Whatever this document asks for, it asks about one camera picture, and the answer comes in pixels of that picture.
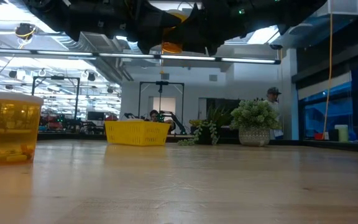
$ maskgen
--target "person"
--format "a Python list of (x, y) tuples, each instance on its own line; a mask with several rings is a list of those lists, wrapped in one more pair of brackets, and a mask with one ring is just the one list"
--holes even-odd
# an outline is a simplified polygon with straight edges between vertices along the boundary
[[(280, 94), (280, 91), (276, 87), (271, 87), (267, 90), (266, 102), (268, 102), (272, 109), (277, 112), (277, 121), (280, 121), (280, 110), (278, 108), (278, 96)], [(271, 139), (283, 139), (283, 136), (284, 134), (282, 130), (270, 130)]]
[[(159, 113), (157, 110), (150, 111), (150, 121), (158, 122), (158, 115), (159, 115)], [(173, 130), (175, 130), (177, 128), (175, 122), (172, 121), (171, 119), (164, 121), (164, 123), (170, 124), (168, 134), (170, 134)]]

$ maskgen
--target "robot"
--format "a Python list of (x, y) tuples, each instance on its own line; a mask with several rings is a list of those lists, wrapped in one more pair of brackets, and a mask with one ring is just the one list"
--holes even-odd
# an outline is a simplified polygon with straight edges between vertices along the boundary
[(284, 34), (326, 0), (201, 0), (182, 21), (148, 0), (24, 0), (29, 10), (57, 32), (78, 41), (80, 32), (115, 35), (137, 42), (143, 54), (163, 41), (183, 51), (216, 54), (225, 40), (278, 26)]

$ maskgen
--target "plastic cup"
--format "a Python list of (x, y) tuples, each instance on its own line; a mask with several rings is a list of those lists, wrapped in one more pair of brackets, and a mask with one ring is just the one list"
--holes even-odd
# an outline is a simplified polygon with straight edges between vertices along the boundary
[(0, 165), (33, 163), (44, 100), (0, 92)]

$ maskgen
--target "orange cord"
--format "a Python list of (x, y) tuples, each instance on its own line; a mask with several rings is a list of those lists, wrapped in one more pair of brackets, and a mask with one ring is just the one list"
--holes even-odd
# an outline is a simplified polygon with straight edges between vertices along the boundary
[(333, 75), (333, 1), (331, 0), (331, 12), (330, 12), (330, 28), (329, 28), (329, 78), (328, 78), (328, 92), (327, 92), (327, 102), (326, 102), (326, 114), (324, 116), (324, 129), (323, 137), (324, 139), (326, 128), (327, 128), (327, 115), (328, 115), (328, 103), (329, 103), (329, 93), (331, 90), (331, 77)]

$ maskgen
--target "cap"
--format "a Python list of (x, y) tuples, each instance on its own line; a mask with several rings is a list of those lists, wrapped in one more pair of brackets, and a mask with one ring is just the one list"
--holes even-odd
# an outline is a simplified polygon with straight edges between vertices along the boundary
[(267, 90), (267, 94), (277, 94), (280, 95), (280, 91), (276, 87), (271, 87)]

